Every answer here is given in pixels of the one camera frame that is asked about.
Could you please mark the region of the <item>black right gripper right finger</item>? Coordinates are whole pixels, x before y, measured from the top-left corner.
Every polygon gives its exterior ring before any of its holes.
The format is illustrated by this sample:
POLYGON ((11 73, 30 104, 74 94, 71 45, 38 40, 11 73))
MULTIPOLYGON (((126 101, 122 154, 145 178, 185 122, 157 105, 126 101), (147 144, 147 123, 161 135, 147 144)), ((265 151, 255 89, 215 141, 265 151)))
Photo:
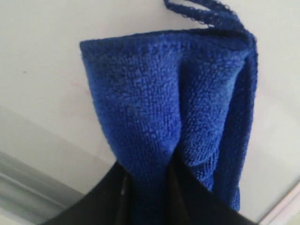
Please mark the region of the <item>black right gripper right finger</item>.
POLYGON ((174 153, 168 169, 169 225, 254 225, 215 197, 174 153))

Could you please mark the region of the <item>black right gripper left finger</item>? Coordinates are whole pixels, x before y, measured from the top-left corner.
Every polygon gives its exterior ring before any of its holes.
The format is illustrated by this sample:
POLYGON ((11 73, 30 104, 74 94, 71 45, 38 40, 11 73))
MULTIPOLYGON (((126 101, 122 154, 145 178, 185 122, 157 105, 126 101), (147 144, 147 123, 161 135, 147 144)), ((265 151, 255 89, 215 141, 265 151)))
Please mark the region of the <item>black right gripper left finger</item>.
POLYGON ((128 176, 116 162, 87 195, 44 224, 127 225, 128 199, 128 176))

